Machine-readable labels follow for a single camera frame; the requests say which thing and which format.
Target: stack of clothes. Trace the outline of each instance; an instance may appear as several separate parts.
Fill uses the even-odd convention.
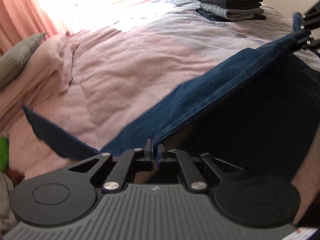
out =
[[[265,20],[260,7],[263,0],[198,0],[196,12],[210,21],[238,22]]]

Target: sticker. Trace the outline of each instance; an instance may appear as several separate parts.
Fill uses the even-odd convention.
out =
[[[318,228],[298,228],[291,235],[286,236],[282,240],[307,240],[309,239]]]

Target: pillow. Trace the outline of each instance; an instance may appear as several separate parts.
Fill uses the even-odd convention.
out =
[[[24,69],[32,53],[40,46],[46,33],[37,33],[18,42],[0,58],[0,90]]]

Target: silver rivet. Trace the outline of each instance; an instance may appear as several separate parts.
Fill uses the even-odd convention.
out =
[[[120,187],[120,185],[119,185],[119,183],[117,183],[115,181],[109,181],[109,182],[105,183],[103,185],[103,187],[108,190],[115,190],[115,189],[118,189]]]
[[[202,181],[196,181],[191,183],[191,188],[195,190],[203,190],[207,187],[207,184]]]

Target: skin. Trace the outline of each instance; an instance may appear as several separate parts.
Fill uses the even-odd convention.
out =
[[[5,174],[11,179],[14,187],[24,178],[22,174],[17,171],[10,170],[9,168],[6,170]]]

